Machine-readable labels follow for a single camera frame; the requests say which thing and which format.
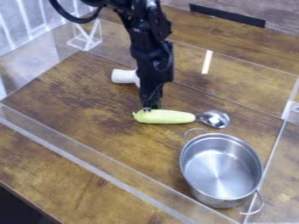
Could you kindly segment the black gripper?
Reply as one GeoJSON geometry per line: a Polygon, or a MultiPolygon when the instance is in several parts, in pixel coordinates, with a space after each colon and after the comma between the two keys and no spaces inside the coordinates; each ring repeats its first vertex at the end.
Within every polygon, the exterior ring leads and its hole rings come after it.
{"type": "Polygon", "coordinates": [[[148,29],[130,30],[131,55],[136,60],[140,80],[143,110],[162,108],[162,96],[156,94],[164,83],[174,80],[174,44],[158,39],[148,29]]]}

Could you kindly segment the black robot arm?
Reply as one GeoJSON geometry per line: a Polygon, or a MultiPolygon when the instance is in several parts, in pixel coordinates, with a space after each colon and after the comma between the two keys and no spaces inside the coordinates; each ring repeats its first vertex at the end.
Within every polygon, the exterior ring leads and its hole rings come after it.
{"type": "Polygon", "coordinates": [[[140,80],[139,97],[144,111],[162,107],[163,87],[174,81],[174,44],[166,39],[172,23],[160,0],[82,0],[92,7],[110,6],[130,36],[131,56],[140,80]]]}

